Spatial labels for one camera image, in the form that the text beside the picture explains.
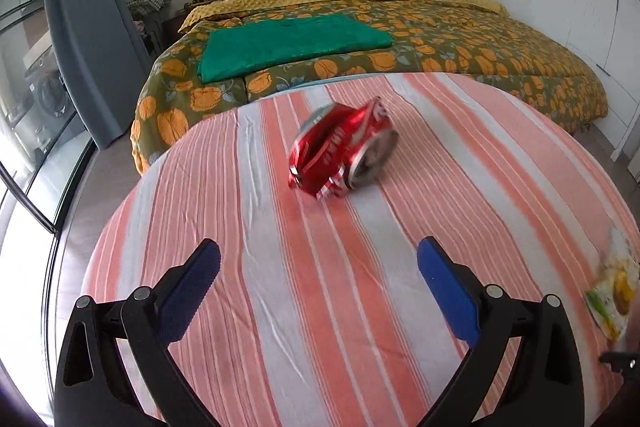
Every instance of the pink and white striped fabric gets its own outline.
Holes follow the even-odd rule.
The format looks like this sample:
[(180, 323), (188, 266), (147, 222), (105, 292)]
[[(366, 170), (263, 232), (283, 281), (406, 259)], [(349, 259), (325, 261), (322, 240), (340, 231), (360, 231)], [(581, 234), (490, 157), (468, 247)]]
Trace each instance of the pink and white striped fabric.
[[(287, 153), (310, 113), (375, 95), (401, 137), (382, 179), (325, 202), (289, 189)], [(84, 289), (98, 302), (126, 298), (212, 238), (220, 275), (170, 350), (222, 425), (413, 426), (466, 351), (417, 269), (415, 247), (434, 235), (482, 283), (515, 298), (561, 296), (590, 425), (620, 386), (598, 363), (607, 343), (582, 298), (610, 227), (640, 252), (602, 168), (525, 103), (465, 76), (379, 75), (198, 124), (116, 211)], [(516, 348), (481, 414), (493, 410)]]

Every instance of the crushed red can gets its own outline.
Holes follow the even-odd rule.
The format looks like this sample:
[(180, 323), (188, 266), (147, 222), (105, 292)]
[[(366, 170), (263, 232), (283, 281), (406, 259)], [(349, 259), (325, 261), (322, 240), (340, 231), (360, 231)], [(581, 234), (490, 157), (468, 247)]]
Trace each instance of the crushed red can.
[(289, 154), (289, 187), (321, 199), (370, 184), (398, 143), (380, 97), (360, 108), (331, 103), (312, 113)]

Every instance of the blue gripper pad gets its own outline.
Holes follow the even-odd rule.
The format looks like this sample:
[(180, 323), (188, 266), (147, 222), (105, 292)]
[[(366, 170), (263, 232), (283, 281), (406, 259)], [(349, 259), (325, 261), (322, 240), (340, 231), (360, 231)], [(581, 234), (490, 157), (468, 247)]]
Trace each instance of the blue gripper pad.
[(156, 337), (164, 346), (179, 341), (186, 333), (220, 271), (220, 261), (220, 248), (214, 241), (206, 239), (185, 264), (171, 268), (162, 277), (177, 279), (175, 282), (172, 280), (172, 288), (162, 297), (160, 307), (156, 310)]
[(475, 346), (480, 337), (479, 310), (456, 274), (456, 265), (433, 237), (418, 244), (418, 269), (457, 339)]

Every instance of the gray curtain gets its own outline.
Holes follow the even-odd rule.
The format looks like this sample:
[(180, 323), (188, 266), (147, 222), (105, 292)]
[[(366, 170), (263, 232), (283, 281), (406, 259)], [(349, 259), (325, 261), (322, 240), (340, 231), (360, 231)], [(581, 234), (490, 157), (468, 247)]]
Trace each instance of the gray curtain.
[(100, 149), (129, 128), (151, 59), (124, 0), (45, 0), (66, 87)]

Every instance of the plastic packet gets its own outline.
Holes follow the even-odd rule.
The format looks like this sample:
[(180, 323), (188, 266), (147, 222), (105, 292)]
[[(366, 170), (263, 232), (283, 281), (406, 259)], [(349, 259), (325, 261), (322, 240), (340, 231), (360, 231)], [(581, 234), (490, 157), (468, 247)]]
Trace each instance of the plastic packet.
[(638, 290), (640, 266), (618, 229), (610, 230), (610, 248), (585, 300), (602, 332), (612, 342), (625, 334), (631, 302)]

